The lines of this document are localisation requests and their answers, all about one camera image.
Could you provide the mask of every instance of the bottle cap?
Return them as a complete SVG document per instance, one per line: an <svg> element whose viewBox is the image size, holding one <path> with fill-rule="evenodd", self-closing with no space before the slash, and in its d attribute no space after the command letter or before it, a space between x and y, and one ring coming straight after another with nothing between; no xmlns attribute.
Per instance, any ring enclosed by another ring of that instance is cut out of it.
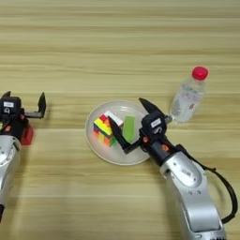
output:
<svg viewBox="0 0 240 240"><path fill-rule="evenodd" d="M205 67L195 67L192 70L192 74L191 74L191 76L194 79L199 80L199 81L205 80L207 75L208 75L208 70Z"/></svg>

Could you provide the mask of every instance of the plastic plate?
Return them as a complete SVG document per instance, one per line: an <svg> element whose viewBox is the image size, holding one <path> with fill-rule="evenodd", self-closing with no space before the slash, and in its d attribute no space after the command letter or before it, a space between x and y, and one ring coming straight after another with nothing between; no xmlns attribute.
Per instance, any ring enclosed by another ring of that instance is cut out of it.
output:
<svg viewBox="0 0 240 240"><path fill-rule="evenodd" d="M135 117L135 139L139 138L139 128L141 127L141 121L143 117L147 115L147 112L141 106L124 100L116 100L106 102L96 107L88 116L85 124L86 140L100 158L118 165L135 165L141 163L149 158L148 154L144 153L141 148L137 148L129 154L125 154L118 142L109 147L101 142L93 133L94 121L106 111L114 113L123 121L126 116Z"/></svg>

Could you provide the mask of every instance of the water bottle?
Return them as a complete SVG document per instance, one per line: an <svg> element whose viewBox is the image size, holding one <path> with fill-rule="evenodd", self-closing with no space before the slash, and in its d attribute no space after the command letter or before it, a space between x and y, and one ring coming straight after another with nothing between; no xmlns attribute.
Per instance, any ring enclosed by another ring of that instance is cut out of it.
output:
<svg viewBox="0 0 240 240"><path fill-rule="evenodd" d="M195 67L191 76L181 84L170 108L173 120L186 123L191 119L203 99L207 75L205 67Z"/></svg>

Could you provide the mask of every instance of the red component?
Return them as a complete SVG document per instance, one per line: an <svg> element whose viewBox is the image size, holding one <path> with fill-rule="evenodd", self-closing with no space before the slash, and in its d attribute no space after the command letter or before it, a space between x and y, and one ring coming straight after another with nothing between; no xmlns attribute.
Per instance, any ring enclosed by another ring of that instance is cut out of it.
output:
<svg viewBox="0 0 240 240"><path fill-rule="evenodd" d="M205 80L208 75L208 70L205 67L195 67L192 71L191 76L199 81Z"/></svg>
<svg viewBox="0 0 240 240"><path fill-rule="evenodd" d="M22 145L31 145L32 139L34 135L34 130L29 124L28 127L25 129L24 134L22 136L21 144Z"/></svg>
<svg viewBox="0 0 240 240"><path fill-rule="evenodd" d="M143 140L144 143L148 143L149 142L149 138L148 137L143 137L142 140Z"/></svg>
<svg viewBox="0 0 240 240"><path fill-rule="evenodd" d="M103 123L108 119L104 114L102 114L99 118Z"/></svg>

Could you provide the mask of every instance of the wooden table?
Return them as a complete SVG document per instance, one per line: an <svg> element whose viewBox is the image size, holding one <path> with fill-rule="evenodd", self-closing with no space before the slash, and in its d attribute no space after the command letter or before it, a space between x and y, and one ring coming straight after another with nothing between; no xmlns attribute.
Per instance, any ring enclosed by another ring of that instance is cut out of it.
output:
<svg viewBox="0 0 240 240"><path fill-rule="evenodd" d="M154 101L168 111L198 65L210 69L192 121L168 136L240 190L239 0L2 0L1 93L11 90L46 118L22 163L0 226L4 240L178 240L173 205L152 160L119 167L96 157L84 122L111 99ZM209 176L222 216L224 186ZM226 225L239 239L240 218Z"/></svg>

